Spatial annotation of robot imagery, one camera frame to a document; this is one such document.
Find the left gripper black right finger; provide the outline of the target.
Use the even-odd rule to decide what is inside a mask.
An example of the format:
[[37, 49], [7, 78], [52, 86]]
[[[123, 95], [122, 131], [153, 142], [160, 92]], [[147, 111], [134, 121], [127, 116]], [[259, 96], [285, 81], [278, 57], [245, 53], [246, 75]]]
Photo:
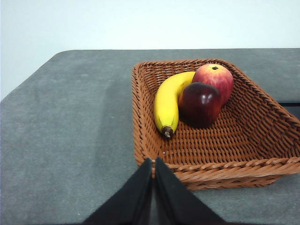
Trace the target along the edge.
[[155, 192], [160, 225], [226, 224], [195, 197], [159, 157], [155, 160]]

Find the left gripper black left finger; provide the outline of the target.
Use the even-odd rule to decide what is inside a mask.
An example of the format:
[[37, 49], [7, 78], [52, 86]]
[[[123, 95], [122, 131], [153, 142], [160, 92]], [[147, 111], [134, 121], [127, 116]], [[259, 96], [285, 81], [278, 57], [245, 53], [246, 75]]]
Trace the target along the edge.
[[152, 161], [146, 159], [121, 189], [83, 221], [84, 225], [148, 225]]

